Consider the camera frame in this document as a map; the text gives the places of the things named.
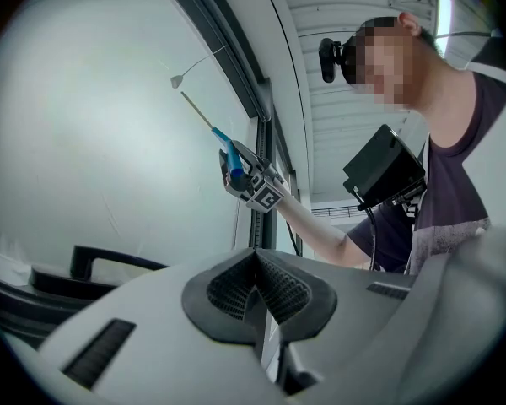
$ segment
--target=white ceiling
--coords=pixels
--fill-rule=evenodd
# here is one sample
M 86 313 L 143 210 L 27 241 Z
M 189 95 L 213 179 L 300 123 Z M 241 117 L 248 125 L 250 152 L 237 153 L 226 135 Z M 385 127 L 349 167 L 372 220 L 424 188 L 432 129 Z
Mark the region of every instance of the white ceiling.
M 354 94 L 341 73 L 332 84 L 324 83 L 320 73 L 317 53 L 320 41 L 330 37 L 345 42 L 367 19 L 396 16 L 406 10 L 418 16 L 422 26 L 434 33 L 436 0 L 397 1 L 401 4 L 391 8 L 389 0 L 286 0 L 298 33 L 309 84 L 315 169 L 311 185 L 313 202 L 350 198 L 342 187 L 347 179 L 342 168 L 381 124 L 386 123 L 398 132 L 415 154 L 427 136 L 425 123 L 417 113 L 388 111 L 375 104 L 373 98 Z M 452 31 L 488 31 L 487 24 L 476 17 L 472 4 L 470 0 L 456 2 Z M 462 68 L 484 40 L 450 39 L 446 59 Z

